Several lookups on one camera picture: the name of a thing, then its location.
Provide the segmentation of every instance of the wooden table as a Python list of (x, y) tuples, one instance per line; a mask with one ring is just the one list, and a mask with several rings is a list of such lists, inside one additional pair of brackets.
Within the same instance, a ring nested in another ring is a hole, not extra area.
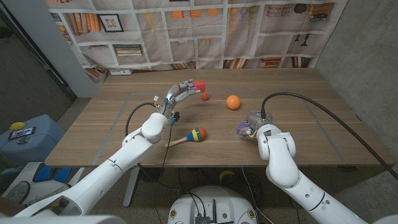
[[(174, 108), (181, 118), (172, 128), (171, 140), (186, 136), (196, 127), (206, 129), (206, 139), (171, 147), (165, 167), (267, 165), (259, 156), (257, 141), (238, 136), (236, 128), (247, 113), (261, 109), (266, 96), (278, 91), (291, 91), (318, 101), (349, 124), (388, 164), (394, 163), (350, 107), (321, 75), (309, 68), (177, 70), (110, 76), (45, 163), (54, 167), (101, 164), (121, 147), (127, 117), (137, 105), (152, 102), (154, 95), (162, 99), (172, 85), (189, 78), (203, 80), (210, 99), (203, 101), (201, 95), (194, 95)], [(236, 111), (225, 103), (232, 94), (241, 99)], [(129, 131), (140, 127), (154, 111), (151, 106), (140, 108), (132, 117)], [(274, 125), (292, 134), (297, 147), (294, 160), (299, 166), (379, 165), (349, 132), (310, 103), (277, 96), (267, 102), (266, 111), (272, 114)], [(162, 140), (141, 163), (143, 166), (162, 166), (169, 133), (170, 128), (166, 128)]]

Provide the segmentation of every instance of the picture frame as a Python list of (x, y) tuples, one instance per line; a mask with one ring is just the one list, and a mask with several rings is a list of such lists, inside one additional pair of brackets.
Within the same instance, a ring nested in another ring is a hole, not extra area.
[(124, 32), (119, 14), (98, 14), (105, 32)]

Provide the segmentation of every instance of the tablecloth wallpaper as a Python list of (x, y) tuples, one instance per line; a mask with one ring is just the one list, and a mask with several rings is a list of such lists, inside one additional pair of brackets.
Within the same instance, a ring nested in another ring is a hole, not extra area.
[(46, 0), (87, 74), (110, 68), (306, 68), (347, 0)]

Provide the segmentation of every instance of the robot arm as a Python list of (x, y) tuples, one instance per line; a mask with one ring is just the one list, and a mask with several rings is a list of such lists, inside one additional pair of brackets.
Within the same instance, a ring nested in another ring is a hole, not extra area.
[(300, 172), (293, 160), (296, 153), (293, 138), (271, 121), (270, 114), (263, 119), (260, 112), (253, 111), (238, 130), (242, 136), (257, 138), (261, 159), (269, 161), (267, 178), (319, 223), (366, 223)]
[[(196, 89), (195, 83), (199, 83), (200, 89)], [(160, 141), (160, 134), (168, 121), (175, 119), (175, 113), (172, 109), (177, 102), (183, 101), (193, 93), (199, 93), (204, 90), (205, 84), (203, 82), (193, 83), (193, 80), (182, 82), (177, 87), (174, 85), (167, 93), (165, 102), (159, 106), (162, 109), (157, 113), (152, 113), (140, 128), (128, 134), (123, 140), (122, 148), (109, 159), (72, 188), (27, 207), (15, 217), (85, 215), (89, 213), (125, 171), (140, 163), (151, 153), (154, 144)], [(176, 101), (175, 98), (180, 95), (184, 97)]]

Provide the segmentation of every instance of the maraca wooden handle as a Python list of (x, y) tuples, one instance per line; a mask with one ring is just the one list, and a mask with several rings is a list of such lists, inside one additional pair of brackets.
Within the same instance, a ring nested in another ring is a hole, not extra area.
[(169, 147), (175, 146), (176, 144), (181, 143), (181, 142), (185, 142), (185, 141), (187, 141), (187, 137), (181, 138), (179, 140), (172, 141), (172, 142), (170, 142)]

